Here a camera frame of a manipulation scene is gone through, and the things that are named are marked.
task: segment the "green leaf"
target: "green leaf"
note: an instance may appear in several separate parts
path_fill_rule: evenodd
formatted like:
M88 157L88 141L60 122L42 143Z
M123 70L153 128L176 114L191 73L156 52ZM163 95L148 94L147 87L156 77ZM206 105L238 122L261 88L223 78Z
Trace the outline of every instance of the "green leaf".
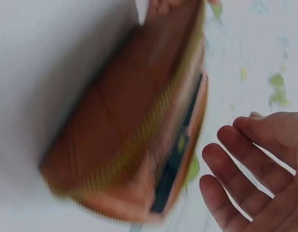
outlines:
M192 180L194 180L199 173L199 162L197 156L194 155L186 176L185 185L188 185Z
M220 19L223 12L222 4L216 4L216 5L211 4L210 6L213 11L213 14L215 15L215 18Z

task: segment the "white wall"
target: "white wall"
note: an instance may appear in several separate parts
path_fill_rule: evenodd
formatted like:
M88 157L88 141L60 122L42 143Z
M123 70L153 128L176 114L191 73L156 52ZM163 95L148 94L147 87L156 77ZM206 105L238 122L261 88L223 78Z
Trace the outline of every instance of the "white wall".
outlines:
M117 231L54 200L38 164L94 71L137 22L134 0L0 0L0 231Z

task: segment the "green stain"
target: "green stain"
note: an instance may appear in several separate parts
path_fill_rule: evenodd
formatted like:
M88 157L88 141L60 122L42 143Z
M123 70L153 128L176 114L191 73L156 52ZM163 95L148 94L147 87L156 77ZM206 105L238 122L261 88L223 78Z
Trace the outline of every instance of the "green stain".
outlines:
M186 176L185 186L187 186L191 181L193 181L199 173L199 162L197 156L194 155Z
M274 89L274 93L270 96L268 104L270 107L278 105L280 108L287 108L291 104L286 97L286 90L283 76L276 73L269 78L269 85Z
M284 89L284 80L283 76L280 73L274 74L269 78L269 84L274 89Z
M222 12L223 12L223 6L222 4L213 5L211 4L211 9L213 11L213 14L215 15L215 18L220 19Z

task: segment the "finger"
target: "finger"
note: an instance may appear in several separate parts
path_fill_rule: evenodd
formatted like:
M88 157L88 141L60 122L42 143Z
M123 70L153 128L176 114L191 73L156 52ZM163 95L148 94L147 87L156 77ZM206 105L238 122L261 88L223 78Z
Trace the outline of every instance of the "finger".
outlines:
M298 220L298 188L294 181L275 197L254 219L249 231L290 231Z
M159 15L166 15L170 12L170 6L166 1L162 1L157 11Z
M264 118L239 117L233 126L297 170L298 113L276 113Z
M290 172L272 160L234 127L222 127L218 131L218 139L274 195L282 192L294 180Z
M213 174L250 217L257 215L271 198L260 191L236 166L229 155L218 145L209 144L203 158Z
M200 189L207 208L224 232L243 232L250 224L231 203L219 181L206 175L200 179Z

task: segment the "pouch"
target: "pouch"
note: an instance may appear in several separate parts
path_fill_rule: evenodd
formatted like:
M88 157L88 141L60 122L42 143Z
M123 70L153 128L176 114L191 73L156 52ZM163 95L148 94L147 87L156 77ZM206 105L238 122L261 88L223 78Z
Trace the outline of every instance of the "pouch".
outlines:
M189 0L133 29L41 164L54 194L117 220L163 220L206 106L204 9L203 0Z

